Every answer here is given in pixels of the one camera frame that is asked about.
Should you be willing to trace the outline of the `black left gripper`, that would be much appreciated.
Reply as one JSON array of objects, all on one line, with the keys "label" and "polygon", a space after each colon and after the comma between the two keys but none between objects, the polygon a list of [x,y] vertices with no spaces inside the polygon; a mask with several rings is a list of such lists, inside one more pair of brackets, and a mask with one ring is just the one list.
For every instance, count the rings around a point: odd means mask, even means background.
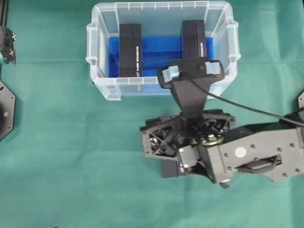
[{"label": "black left gripper", "polygon": [[14,42],[16,40],[15,32],[9,28],[0,27],[0,64],[16,64],[16,52]]}]

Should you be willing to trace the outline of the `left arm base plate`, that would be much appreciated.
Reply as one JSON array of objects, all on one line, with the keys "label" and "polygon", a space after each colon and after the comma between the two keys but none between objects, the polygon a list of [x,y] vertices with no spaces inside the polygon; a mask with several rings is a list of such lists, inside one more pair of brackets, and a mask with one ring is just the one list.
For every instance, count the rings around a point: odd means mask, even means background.
[{"label": "left arm base plate", "polygon": [[6,137],[14,128],[15,95],[0,82],[0,139]]}]

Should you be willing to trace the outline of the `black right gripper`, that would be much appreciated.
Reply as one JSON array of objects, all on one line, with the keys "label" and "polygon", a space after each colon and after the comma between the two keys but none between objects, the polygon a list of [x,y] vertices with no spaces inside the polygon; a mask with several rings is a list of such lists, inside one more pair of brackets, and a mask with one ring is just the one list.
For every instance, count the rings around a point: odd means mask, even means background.
[{"label": "black right gripper", "polygon": [[235,127],[235,117],[221,109],[205,110],[195,122],[181,114],[149,119],[140,128],[143,153],[150,158],[176,160],[181,148],[220,144],[224,133]]}]

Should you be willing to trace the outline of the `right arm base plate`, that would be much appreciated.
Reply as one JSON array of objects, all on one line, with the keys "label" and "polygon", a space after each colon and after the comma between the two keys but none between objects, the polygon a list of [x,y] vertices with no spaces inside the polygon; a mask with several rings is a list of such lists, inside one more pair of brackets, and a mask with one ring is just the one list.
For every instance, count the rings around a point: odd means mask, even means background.
[{"label": "right arm base plate", "polygon": [[299,109],[304,107],[304,91],[298,96],[298,107]]}]

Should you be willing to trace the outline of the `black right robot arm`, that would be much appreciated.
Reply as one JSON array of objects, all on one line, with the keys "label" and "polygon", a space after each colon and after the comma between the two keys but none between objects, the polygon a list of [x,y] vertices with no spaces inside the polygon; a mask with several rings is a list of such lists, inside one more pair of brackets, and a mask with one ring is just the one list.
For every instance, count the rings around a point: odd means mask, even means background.
[{"label": "black right robot arm", "polygon": [[273,182],[302,174],[303,124],[297,112],[238,127],[233,116],[211,109],[198,119],[176,114],[147,120],[140,134],[144,155],[162,161],[165,178],[199,175],[228,188],[237,173]]}]

